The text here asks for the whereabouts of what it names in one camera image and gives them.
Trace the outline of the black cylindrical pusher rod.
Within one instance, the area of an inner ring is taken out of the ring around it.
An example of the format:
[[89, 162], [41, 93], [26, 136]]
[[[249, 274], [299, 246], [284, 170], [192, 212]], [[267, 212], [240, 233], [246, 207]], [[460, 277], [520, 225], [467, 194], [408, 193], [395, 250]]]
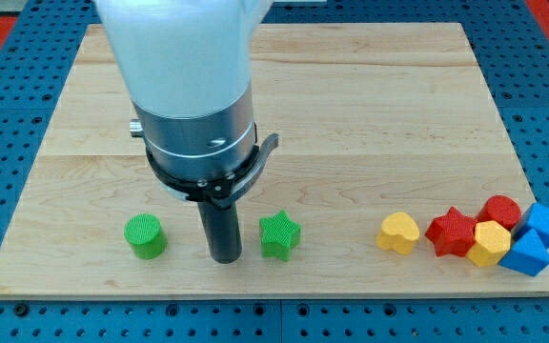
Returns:
[[197, 206], [212, 259], [220, 264], [235, 262], [242, 253], [235, 203], [224, 209], [208, 202]]

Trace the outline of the black clamp ring with lever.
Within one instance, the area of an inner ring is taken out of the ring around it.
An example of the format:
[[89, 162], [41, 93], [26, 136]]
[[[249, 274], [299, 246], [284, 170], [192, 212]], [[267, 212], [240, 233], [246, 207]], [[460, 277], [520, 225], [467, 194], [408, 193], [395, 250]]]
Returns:
[[165, 190], [182, 201], [206, 202], [216, 208], [229, 208], [244, 196], [263, 172], [270, 154], [279, 146], [278, 133], [272, 133], [261, 146], [253, 145], [249, 158], [234, 171], [215, 180], [188, 181], [167, 173], [146, 148], [152, 172]]

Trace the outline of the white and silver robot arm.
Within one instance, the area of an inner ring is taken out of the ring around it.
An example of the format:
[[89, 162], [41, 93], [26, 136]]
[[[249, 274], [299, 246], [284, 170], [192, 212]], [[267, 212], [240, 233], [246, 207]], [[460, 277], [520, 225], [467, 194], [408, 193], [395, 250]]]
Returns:
[[271, 7], [247, 0], [94, 0], [152, 171], [197, 204], [213, 260], [242, 252], [235, 203], [277, 147], [257, 141], [250, 45]]

